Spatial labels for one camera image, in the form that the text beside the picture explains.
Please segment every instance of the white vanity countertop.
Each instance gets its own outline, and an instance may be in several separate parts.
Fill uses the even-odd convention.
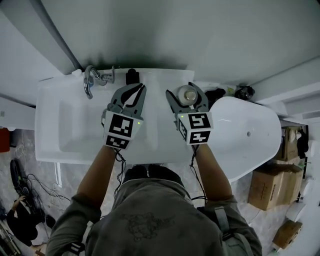
[[[115,70],[115,83],[91,88],[88,99],[83,74],[41,81],[36,107],[35,155],[38,161],[91,164],[103,143],[101,115],[114,92],[126,85],[129,69]],[[174,163],[191,159],[192,150],[176,130],[166,90],[192,82],[189,70],[136,68],[147,91],[143,126],[121,154],[127,164]]]

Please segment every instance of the chrome faucet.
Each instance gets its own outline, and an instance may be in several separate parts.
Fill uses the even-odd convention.
[[[97,81],[100,86],[105,86],[107,82],[113,84],[115,82],[115,68],[112,67],[111,74],[100,74],[100,72],[98,72],[94,66],[89,65],[86,67],[84,71],[83,87],[84,92],[89,100],[93,98],[90,88],[94,86],[95,81]]]

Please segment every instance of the bathtub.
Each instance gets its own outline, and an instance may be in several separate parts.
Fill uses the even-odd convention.
[[[222,97],[210,112],[213,131],[208,145],[230,182],[278,152],[281,124],[273,110],[238,98]]]

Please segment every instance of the cardboard box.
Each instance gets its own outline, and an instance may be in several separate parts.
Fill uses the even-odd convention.
[[[293,164],[265,165],[254,170],[248,203],[264,211],[291,204],[298,197],[303,174]]]
[[[272,242],[276,246],[285,249],[294,241],[301,228],[302,223],[288,220],[278,229]]]
[[[291,130],[299,131],[301,129],[302,128],[300,126],[288,126],[282,128],[282,142],[274,157],[276,160],[287,162],[299,156],[297,147],[298,140],[295,139],[293,142],[289,142],[289,133]]]

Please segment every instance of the red object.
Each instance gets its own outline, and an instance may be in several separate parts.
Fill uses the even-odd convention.
[[[0,153],[10,151],[10,131],[7,128],[0,129]]]

